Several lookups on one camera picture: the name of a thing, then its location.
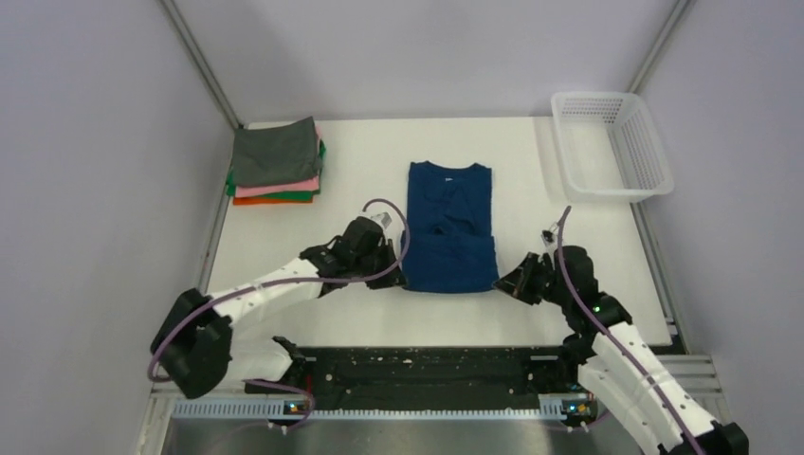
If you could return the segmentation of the dark blue t shirt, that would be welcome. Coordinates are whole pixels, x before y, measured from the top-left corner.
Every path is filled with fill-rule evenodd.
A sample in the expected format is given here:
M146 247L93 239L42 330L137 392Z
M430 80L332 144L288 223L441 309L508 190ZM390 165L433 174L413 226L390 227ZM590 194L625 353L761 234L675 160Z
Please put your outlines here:
M407 189L406 288L433 294L490 291L499 279L492 233L492 172L412 162Z

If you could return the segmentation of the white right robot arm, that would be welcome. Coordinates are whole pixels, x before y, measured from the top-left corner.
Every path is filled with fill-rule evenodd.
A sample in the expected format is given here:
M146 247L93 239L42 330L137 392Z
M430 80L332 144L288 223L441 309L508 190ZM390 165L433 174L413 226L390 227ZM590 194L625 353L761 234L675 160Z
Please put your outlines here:
M682 387L643 340L630 313L602 291L580 246L530 252L495 288L524 302L557 305L572 334L560 347L558 383L598 398L645 454L746 454L749 440Z

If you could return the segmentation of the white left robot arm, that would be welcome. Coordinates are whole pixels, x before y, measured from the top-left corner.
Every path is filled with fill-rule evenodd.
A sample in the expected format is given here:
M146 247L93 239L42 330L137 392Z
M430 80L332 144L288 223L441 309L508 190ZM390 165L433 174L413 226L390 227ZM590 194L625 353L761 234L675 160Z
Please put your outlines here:
M321 299L353 283L372 290L404 278L387 236L387 212L362 213L328 243L310 246L275 271L225 291L181 293L159 327L149 376L171 382L187 399L227 381L269 381L293 391L303 381L304 357L283 336L253 340L248 330L282 310Z

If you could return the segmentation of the folded green t shirt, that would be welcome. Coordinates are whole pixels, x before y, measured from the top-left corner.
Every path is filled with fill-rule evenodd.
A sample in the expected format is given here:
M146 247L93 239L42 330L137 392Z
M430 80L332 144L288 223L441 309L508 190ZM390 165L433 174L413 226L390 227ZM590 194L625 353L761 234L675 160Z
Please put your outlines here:
M235 198L249 197L269 197L283 199L304 199L314 197L320 193L320 181L323 166L320 166L317 174L309 179L290 184L263 186L263 187L239 187L234 184L233 171L229 171L226 179L225 193L227 196Z

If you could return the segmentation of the folded pink t shirt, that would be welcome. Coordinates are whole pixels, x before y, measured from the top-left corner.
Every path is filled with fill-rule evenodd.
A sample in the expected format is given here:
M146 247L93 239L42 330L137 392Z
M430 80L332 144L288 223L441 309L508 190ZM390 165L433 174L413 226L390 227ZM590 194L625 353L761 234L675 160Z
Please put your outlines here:
M267 130L239 131L233 144L229 192L250 197L317 189L322 167L320 145L317 128L276 135Z

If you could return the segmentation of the white perforated plastic basket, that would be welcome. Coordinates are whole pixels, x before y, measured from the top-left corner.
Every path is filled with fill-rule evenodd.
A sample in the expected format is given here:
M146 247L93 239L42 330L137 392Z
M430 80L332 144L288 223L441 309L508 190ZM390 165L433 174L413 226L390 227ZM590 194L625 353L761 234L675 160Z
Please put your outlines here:
M632 204L674 190L662 139L639 96L559 92L551 108L561 184L571 201Z

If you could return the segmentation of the folded grey t shirt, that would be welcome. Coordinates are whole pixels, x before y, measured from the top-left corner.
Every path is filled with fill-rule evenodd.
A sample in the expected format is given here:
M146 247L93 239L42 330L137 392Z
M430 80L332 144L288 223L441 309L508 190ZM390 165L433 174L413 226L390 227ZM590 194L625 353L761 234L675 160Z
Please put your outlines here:
M297 183L319 174L319 136L312 117L266 129L235 132L230 182L238 187Z

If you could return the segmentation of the folded orange t shirt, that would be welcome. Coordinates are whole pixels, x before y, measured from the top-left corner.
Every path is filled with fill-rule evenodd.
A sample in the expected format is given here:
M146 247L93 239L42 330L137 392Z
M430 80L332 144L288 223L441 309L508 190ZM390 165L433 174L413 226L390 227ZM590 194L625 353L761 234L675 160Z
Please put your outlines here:
M304 199L283 199L283 198L269 198L269 197L249 197L249 198L238 198L235 197L232 199L232 204L234 206L258 206L258 205L306 205L312 204L314 202L314 197L308 197Z

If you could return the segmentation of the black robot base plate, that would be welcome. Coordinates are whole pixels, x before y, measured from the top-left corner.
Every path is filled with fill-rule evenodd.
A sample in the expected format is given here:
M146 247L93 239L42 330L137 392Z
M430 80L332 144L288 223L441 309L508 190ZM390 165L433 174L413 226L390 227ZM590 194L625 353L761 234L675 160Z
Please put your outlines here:
M536 410L552 394L585 391L557 348L302 347L281 384L316 410Z

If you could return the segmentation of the right aluminium frame post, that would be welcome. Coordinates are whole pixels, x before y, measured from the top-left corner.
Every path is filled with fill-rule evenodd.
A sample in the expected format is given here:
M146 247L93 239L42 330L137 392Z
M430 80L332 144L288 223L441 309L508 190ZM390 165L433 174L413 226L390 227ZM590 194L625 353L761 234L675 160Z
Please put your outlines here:
M673 3L667 19L657 32L649 51L630 81L628 93L640 94L644 90L674 35L696 4L696 0L677 0Z

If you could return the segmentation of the aluminium frame post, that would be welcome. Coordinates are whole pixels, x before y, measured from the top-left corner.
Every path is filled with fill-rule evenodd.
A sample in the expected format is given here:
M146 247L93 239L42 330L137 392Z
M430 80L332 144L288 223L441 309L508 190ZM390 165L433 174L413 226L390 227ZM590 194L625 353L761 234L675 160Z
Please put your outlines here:
M667 19L657 32L649 51L630 81L628 93L640 94L644 90L674 35L696 4L696 0L677 0L673 3Z
M195 39L192 30L184 18L179 6L174 0L156 1L165 13L168 21L174 29L177 38L187 52L196 72L200 76L203 84L208 91L213 103L218 111L223 115L229 127L233 130L240 129L243 123L238 118L235 110L228 100L224 89L218 81L208 59Z

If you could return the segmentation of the left aluminium frame post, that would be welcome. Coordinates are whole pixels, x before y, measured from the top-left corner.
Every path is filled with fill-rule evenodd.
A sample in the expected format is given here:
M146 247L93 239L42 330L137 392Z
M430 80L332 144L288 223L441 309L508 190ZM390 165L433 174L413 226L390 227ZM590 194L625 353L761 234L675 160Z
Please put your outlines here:
M165 13L168 21L174 29L177 38L187 52L196 72L200 76L203 84L208 91L213 103L218 111L223 115L229 127L233 130L240 129L243 123L238 118L235 110L228 100L224 89L218 81L208 59L195 39L192 30L184 18L179 6L174 0L156 1Z

